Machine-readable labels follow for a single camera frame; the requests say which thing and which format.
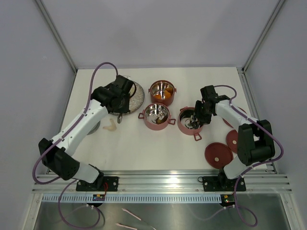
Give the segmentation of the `pink lunch container with handle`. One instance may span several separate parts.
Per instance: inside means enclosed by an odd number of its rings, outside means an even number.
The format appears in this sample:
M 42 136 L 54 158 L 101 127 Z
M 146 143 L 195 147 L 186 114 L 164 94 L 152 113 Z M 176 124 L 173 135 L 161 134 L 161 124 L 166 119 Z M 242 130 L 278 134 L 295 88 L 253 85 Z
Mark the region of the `pink lunch container with handle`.
M 201 125 L 193 115 L 194 107 L 186 106 L 181 108 L 178 115 L 177 126 L 183 134 L 193 136 L 195 141 L 200 141 L 202 140 L 200 132 L 203 129 L 203 125 Z

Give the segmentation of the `orange fried chicken piece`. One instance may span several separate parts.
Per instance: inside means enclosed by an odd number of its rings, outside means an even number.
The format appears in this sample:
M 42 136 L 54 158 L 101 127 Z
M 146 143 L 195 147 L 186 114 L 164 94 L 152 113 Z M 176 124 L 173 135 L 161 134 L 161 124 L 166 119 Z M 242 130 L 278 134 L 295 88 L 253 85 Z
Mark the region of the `orange fried chicken piece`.
M 166 88 L 164 90 L 165 99 L 170 98 L 173 94 L 173 90 L 171 88 Z

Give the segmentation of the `dark red lunch container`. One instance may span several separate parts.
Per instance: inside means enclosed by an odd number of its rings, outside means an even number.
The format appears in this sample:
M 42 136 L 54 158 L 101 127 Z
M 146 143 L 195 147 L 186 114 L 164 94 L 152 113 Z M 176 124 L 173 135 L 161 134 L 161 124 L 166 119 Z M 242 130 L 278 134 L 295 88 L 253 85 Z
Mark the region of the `dark red lunch container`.
M 160 94 L 164 96 L 164 90 L 166 88 L 171 88 L 173 90 L 173 94 L 170 98 L 167 98 L 167 99 L 164 98 L 163 100 L 159 100 L 154 97 L 156 94 Z M 166 106 L 169 106 L 173 103 L 176 92 L 177 92 L 177 89 L 175 88 L 175 86 L 167 80 L 155 81 L 148 89 L 148 93 L 150 94 L 150 99 L 152 103 L 161 103 Z

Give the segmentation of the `brown shrimp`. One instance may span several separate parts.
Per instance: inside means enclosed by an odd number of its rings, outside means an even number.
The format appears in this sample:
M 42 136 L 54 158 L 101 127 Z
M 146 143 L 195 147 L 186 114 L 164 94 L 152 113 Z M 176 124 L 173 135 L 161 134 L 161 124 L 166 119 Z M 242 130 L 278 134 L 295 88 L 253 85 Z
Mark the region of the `brown shrimp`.
M 155 123 L 156 123 L 157 125 L 160 125 L 160 124 L 164 123 L 166 120 L 167 120 L 167 117 L 166 117 L 166 116 L 163 117 L 163 118 L 157 117 L 157 118 L 155 119 Z

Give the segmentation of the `metal tongs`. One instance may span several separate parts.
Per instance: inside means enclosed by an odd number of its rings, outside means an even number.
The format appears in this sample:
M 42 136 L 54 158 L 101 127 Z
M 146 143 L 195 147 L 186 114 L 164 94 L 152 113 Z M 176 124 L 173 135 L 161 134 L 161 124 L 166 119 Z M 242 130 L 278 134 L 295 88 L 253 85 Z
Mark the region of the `metal tongs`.
M 120 124 L 122 122 L 123 114 L 119 114 L 117 117 L 117 123 Z

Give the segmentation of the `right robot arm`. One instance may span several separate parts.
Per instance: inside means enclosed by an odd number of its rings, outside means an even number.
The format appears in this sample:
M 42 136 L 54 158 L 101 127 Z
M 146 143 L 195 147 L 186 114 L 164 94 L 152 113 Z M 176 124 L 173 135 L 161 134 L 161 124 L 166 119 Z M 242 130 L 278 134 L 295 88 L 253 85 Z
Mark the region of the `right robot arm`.
M 269 121 L 249 117 L 225 95 L 196 101 L 194 120 L 207 125 L 213 115 L 225 119 L 238 133 L 237 156 L 218 173 L 219 187 L 228 190 L 235 179 L 275 156 L 275 140 Z

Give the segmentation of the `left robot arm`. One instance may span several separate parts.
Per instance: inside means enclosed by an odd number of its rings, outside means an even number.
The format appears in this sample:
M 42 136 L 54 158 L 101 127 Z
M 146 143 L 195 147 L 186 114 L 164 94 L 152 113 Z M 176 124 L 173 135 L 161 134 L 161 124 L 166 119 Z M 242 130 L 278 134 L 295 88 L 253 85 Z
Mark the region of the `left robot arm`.
M 43 138 L 38 147 L 39 159 L 32 170 L 33 180 L 43 184 L 36 177 L 37 165 L 41 162 L 52 170 L 58 179 L 84 181 L 94 191 L 103 187 L 104 173 L 98 168 L 80 162 L 73 155 L 88 133 L 110 112 L 129 111 L 132 83 L 121 86 L 112 82 L 107 86 L 91 89 L 85 108 L 52 139 Z

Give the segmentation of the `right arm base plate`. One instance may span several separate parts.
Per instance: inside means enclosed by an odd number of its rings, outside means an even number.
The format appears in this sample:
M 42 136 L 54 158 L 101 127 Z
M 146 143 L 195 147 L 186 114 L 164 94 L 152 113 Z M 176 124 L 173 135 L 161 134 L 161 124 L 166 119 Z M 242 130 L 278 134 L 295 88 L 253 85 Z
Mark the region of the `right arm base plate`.
M 200 176 L 204 192 L 234 192 L 236 179 L 221 179 L 219 176 Z

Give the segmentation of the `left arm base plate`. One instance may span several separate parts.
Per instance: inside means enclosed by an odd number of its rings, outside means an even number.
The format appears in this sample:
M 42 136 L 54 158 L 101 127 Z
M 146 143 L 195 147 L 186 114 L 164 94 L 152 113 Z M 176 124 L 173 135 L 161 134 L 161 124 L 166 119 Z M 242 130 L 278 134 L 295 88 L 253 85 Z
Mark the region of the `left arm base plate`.
M 116 192 L 118 190 L 119 178 L 116 176 L 98 177 L 93 183 L 80 180 L 76 185 L 78 192 Z

